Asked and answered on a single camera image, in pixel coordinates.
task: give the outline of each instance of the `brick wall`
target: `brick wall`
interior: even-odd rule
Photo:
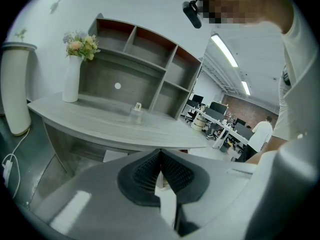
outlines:
[[[224,95],[222,103],[228,104],[227,111],[232,113],[236,118],[244,120],[246,126],[249,125],[254,128],[259,122],[266,120],[267,116],[271,116],[271,124],[275,128],[278,115],[267,109],[228,95]]]

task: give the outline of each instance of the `white cable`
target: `white cable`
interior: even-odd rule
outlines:
[[[10,162],[11,162],[11,160],[12,160],[12,157],[14,157],[15,160],[16,160],[16,166],[17,166],[17,169],[18,169],[19,180],[18,180],[18,185],[16,186],[16,189],[15,189],[15,192],[14,192],[14,195],[13,195],[12,199],[14,199],[14,198],[16,197],[16,194],[17,194],[18,189],[19,189],[19,186],[20,186],[20,179],[21,179],[18,159],[17,159],[17,157],[16,157],[16,155],[15,155],[14,153],[15,153],[15,151],[17,150],[17,148],[19,147],[19,145],[21,144],[21,142],[28,136],[29,131],[30,131],[30,128],[29,128],[29,130],[27,131],[26,135],[19,141],[18,145],[15,147],[15,149],[13,150],[13,152],[10,153],[10,154],[7,154],[7,155],[5,156],[5,158],[3,159],[3,161],[2,161],[2,166],[4,166],[4,165],[5,165],[5,164],[4,164],[4,161],[6,160],[6,158],[7,158],[8,156],[11,156],[11,157],[10,157]]]

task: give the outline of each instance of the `white wall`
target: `white wall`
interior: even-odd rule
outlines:
[[[202,103],[207,105],[210,105],[212,101],[220,102],[223,98],[223,92],[217,84],[202,72],[195,83],[193,94],[190,95],[191,100],[194,95],[202,96]]]
[[[65,32],[87,31],[98,13],[105,18],[129,22],[155,31],[178,43],[197,58],[203,57],[211,26],[195,29],[182,11],[190,0],[32,0],[20,12],[7,41],[17,41],[15,32],[27,29],[24,42],[38,47],[27,70],[27,97],[35,100],[60,92],[68,65],[62,38]]]

